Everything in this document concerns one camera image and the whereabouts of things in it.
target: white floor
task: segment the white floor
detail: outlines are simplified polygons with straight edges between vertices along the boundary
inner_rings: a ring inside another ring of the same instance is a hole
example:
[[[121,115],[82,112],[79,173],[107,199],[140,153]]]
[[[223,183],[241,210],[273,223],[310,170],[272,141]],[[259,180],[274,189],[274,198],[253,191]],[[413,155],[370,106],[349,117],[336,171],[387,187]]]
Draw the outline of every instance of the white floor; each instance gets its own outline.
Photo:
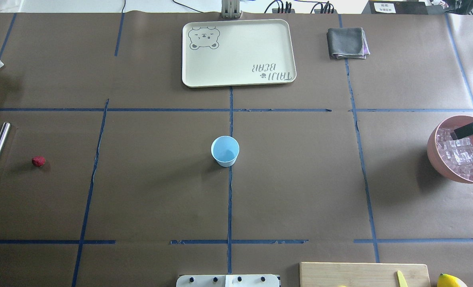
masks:
[[[118,13],[125,0],[0,0],[0,12],[34,13]],[[220,0],[177,0],[199,11],[220,12]],[[271,0],[241,0],[242,11],[263,13]],[[340,14],[360,14],[367,0],[331,0]],[[296,13],[309,13],[313,3],[293,0]],[[139,10],[144,12],[192,12],[172,2],[172,0],[127,0],[125,12]]]

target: gray cloth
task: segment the gray cloth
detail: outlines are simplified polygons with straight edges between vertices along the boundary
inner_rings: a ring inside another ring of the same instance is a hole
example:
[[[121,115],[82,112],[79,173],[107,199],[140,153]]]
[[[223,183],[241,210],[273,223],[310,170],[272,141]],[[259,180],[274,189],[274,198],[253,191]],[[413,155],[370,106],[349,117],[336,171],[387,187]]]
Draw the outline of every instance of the gray cloth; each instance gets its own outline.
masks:
[[[370,54],[362,28],[329,28],[327,41],[330,55],[337,59],[365,59]]]

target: yellow fruit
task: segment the yellow fruit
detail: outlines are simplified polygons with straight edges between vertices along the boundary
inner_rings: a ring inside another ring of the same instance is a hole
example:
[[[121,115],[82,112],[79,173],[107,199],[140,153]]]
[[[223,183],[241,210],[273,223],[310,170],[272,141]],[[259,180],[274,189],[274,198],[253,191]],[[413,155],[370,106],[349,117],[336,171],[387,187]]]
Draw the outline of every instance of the yellow fruit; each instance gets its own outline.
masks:
[[[460,278],[449,274],[440,274],[436,287],[468,287]]]

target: pink bowl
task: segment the pink bowl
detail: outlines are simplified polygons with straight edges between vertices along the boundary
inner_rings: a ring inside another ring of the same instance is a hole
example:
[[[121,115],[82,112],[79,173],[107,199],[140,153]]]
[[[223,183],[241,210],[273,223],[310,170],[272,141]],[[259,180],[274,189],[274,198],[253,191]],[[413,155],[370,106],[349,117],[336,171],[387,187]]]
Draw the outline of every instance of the pink bowl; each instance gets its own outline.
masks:
[[[440,125],[431,133],[428,140],[428,158],[431,162],[431,165],[438,171],[440,174],[449,178],[450,180],[462,182],[462,183],[473,183],[473,180],[468,180],[456,174],[452,171],[446,163],[440,157],[438,150],[436,149],[436,133],[440,128],[452,129],[454,127],[462,127],[469,123],[473,122],[473,116],[452,116],[443,120]]]

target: light blue plastic cup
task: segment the light blue plastic cup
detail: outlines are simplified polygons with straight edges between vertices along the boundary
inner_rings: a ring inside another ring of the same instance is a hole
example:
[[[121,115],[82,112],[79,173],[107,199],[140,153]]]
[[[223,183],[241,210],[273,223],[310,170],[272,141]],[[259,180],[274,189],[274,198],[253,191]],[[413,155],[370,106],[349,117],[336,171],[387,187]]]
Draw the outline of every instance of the light blue plastic cup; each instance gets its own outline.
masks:
[[[222,167],[230,167],[240,153],[238,142],[231,136],[220,136],[211,144],[211,155]]]

